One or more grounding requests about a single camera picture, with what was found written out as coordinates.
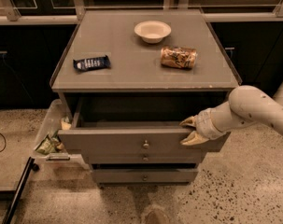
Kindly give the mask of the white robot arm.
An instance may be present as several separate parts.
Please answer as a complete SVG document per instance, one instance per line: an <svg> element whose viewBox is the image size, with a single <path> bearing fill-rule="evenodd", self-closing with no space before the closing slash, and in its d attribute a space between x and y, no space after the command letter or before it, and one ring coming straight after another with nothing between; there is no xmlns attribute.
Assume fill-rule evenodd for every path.
<svg viewBox="0 0 283 224"><path fill-rule="evenodd" d="M249 85L233 89L227 102L202 110L180 123L181 126L195 128L181 144L193 146L216 140L231 130L246 128L257 122L283 136L283 82L273 98Z"/></svg>

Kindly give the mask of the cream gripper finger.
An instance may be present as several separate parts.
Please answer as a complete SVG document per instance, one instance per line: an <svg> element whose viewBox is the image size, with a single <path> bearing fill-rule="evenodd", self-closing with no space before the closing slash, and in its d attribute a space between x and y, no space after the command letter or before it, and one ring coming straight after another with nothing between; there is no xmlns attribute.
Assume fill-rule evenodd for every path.
<svg viewBox="0 0 283 224"><path fill-rule="evenodd" d="M196 117L190 116L179 123L182 127L196 127Z"/></svg>
<svg viewBox="0 0 283 224"><path fill-rule="evenodd" d="M180 144L183 146L193 146L199 145L208 141L208 138L200 135L196 131L192 131L186 138L180 141Z"/></svg>

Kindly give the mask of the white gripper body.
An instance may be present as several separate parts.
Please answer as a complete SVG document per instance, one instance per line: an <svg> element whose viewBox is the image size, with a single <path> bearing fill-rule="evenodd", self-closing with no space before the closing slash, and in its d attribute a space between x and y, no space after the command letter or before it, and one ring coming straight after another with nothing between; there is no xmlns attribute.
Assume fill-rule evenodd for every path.
<svg viewBox="0 0 283 224"><path fill-rule="evenodd" d="M195 117L196 131L209 140L216 140L222 137L225 132L219 131L212 122L211 108L201 111Z"/></svg>

